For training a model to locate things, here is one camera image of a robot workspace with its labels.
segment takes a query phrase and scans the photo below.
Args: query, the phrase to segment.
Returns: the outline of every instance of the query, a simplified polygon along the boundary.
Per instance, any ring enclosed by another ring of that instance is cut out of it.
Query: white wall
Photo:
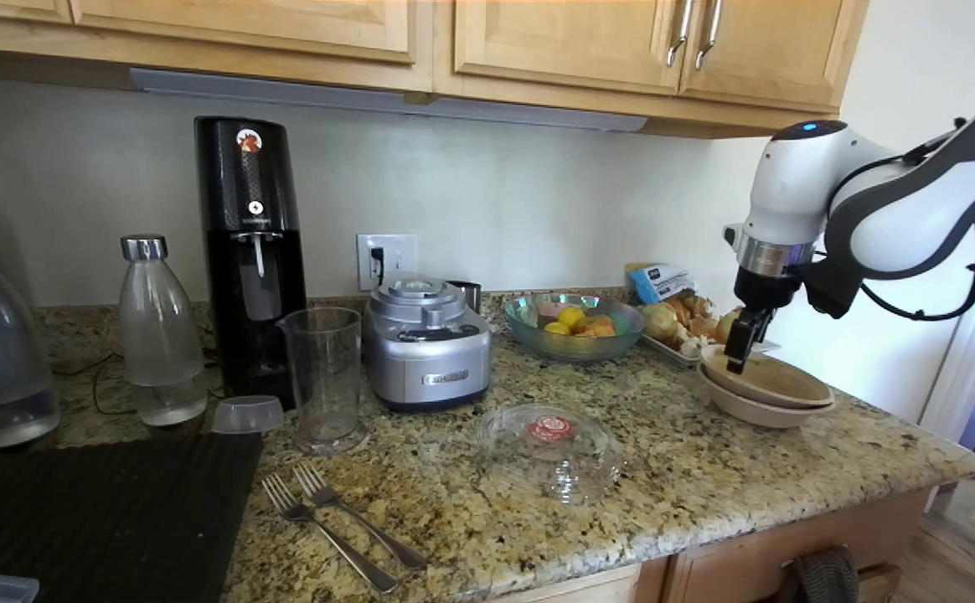
[[[906,149],[971,110],[975,2],[875,0],[843,116]],[[288,126],[312,298],[354,291],[354,230],[409,230],[426,274],[485,289],[618,286],[624,263],[663,259],[727,306],[734,259],[721,229],[742,217],[765,143],[0,85],[0,266],[33,306],[115,306],[128,230],[163,230],[187,291],[208,298],[197,113]],[[920,298],[941,283],[903,289]],[[903,398],[895,413],[913,419],[933,371],[901,371],[913,356],[933,370],[950,326],[788,307],[772,337],[885,410]]]

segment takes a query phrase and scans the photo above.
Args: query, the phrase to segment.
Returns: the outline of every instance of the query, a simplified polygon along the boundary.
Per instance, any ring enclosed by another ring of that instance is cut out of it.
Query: black cutting board
[[[210,603],[250,492],[258,436],[0,455],[0,574],[44,603]]]

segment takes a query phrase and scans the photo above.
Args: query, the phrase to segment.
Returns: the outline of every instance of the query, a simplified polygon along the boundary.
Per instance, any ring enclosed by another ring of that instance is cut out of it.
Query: black cable
[[[875,296],[867,286],[861,286],[861,291],[875,306],[882,306],[885,312],[912,317],[912,321],[950,321],[950,317],[966,314],[968,307],[975,307],[975,279],[968,283],[966,302],[958,307],[950,307],[950,312],[941,312],[941,314],[924,314],[920,307],[918,312],[903,312],[903,307],[891,306],[887,298]]]

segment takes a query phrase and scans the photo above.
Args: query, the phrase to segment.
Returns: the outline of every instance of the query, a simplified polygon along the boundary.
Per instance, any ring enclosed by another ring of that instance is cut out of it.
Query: wall outlet
[[[354,283],[361,291],[418,270],[416,234],[354,234]]]

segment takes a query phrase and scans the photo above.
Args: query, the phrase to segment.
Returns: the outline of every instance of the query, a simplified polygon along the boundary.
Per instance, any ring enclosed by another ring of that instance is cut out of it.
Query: cabinet door
[[[456,72],[603,92],[675,92],[684,0],[456,0]]]
[[[68,0],[0,0],[0,17],[12,21],[71,21]]]
[[[83,28],[413,63],[413,0],[81,0]]]
[[[833,110],[867,0],[700,0],[684,96]]]

